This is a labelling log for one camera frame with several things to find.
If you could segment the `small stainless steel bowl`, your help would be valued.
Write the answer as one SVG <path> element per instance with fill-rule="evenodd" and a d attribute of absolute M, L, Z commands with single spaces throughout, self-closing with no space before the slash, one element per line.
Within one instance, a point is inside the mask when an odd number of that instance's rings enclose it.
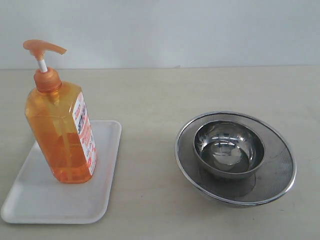
<path fill-rule="evenodd" d="M 193 152 L 199 165 L 214 177 L 242 180 L 263 164 L 266 147 L 247 125 L 231 120 L 213 120 L 194 134 Z"/>

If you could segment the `steel mesh strainer basin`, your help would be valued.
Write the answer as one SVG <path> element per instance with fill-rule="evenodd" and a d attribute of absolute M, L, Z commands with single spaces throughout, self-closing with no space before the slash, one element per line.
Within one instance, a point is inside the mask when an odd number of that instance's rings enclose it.
<path fill-rule="evenodd" d="M 199 127 L 215 120 L 234 121 L 256 132 L 265 145 L 262 166 L 250 177 L 238 180 L 215 177 L 194 156 L 193 140 Z M 293 186 L 297 164 L 285 138 L 273 127 L 248 114 L 214 111 L 188 121 L 178 132 L 174 154 L 186 179 L 207 199 L 231 206 L 258 206 L 279 199 Z"/>

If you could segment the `white rectangular plastic tray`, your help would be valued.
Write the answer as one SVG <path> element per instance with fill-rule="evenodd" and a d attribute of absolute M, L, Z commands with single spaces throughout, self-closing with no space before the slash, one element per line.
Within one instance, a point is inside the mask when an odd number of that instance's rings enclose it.
<path fill-rule="evenodd" d="M 91 224 L 107 211 L 122 126 L 115 120 L 91 122 L 98 161 L 92 178 L 63 184 L 52 175 L 35 142 L 3 205 L 1 218 L 10 224 Z"/>

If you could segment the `orange pump soap bottle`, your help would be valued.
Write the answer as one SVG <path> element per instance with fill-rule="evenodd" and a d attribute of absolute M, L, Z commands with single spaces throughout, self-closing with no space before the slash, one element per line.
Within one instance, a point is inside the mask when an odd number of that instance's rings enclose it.
<path fill-rule="evenodd" d="M 25 103 L 25 116 L 53 176 L 64 184 L 90 180 L 97 164 L 97 145 L 82 88 L 62 81 L 45 63 L 45 52 L 63 55 L 66 49 L 39 39 L 24 49 L 35 57 L 35 88 Z"/>

